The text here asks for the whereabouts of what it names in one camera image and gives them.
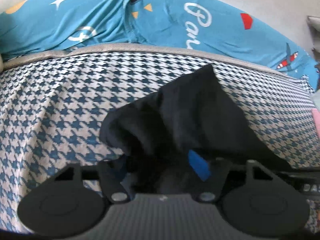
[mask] blue pillowcase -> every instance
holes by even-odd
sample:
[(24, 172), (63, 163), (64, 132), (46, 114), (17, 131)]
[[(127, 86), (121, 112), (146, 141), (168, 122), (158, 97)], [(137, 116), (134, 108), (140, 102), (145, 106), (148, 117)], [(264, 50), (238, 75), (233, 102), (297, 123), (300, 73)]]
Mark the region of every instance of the blue pillowcase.
[(108, 42), (197, 49), (308, 75), (313, 88), (318, 80), (303, 48), (218, 0), (26, 0), (0, 14), (4, 60)]

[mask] black suction cup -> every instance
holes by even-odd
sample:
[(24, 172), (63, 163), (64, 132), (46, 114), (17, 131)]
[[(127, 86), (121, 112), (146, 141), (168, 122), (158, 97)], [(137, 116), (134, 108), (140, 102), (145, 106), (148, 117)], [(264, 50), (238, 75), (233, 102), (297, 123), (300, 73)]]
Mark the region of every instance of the black suction cup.
[(18, 206), (18, 216), (36, 234), (62, 238), (90, 229), (101, 218), (104, 207), (103, 199), (83, 185), (55, 181), (24, 197)]
[(247, 163), (246, 184), (229, 192), (222, 206), (232, 226), (261, 237), (296, 231), (310, 211), (303, 195), (256, 162)]

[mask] black cloth bag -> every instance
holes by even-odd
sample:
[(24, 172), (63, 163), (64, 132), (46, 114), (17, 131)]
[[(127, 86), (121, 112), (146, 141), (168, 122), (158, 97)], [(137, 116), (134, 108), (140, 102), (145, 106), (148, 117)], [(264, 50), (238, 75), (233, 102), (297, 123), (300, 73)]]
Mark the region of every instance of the black cloth bag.
[(121, 148), (140, 179), (149, 182), (169, 166), (188, 166), (191, 149), (206, 160), (223, 157), (245, 164), (253, 159), (271, 170), (291, 170), (249, 128), (211, 64), (109, 112), (99, 138)]

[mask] houndstooth fabric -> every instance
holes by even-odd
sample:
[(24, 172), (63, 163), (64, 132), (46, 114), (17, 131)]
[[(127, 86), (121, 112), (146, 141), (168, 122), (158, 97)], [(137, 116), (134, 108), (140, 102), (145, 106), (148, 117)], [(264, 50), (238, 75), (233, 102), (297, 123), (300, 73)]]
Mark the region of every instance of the houndstooth fabric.
[(299, 85), (310, 94), (313, 94), (315, 92), (313, 87), (309, 84), (309, 77), (307, 75), (303, 75), (300, 79), (292, 80), (292, 83)]
[[(121, 154), (98, 141), (109, 110), (208, 63), (275, 154), (295, 168), (320, 165), (314, 106), (305, 80), (161, 53), (106, 52), (44, 60), (0, 74), (0, 227), (23, 232), (16, 215), (19, 201), (67, 163), (89, 165)], [(98, 189), (94, 183), (87, 186)]]

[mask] black device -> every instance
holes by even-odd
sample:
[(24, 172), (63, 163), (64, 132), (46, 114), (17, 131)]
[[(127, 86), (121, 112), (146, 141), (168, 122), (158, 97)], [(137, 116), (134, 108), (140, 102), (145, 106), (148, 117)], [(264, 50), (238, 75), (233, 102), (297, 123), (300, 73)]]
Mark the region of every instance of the black device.
[[(305, 176), (320, 177), (301, 170), (276, 175), (253, 160), (218, 158), (210, 170), (207, 181), (181, 194), (130, 197), (120, 184), (126, 157), (69, 164), (22, 199), (18, 216), (45, 239), (274, 239), (303, 228), (310, 208), (299, 190)], [(84, 179), (99, 180), (103, 197)]]

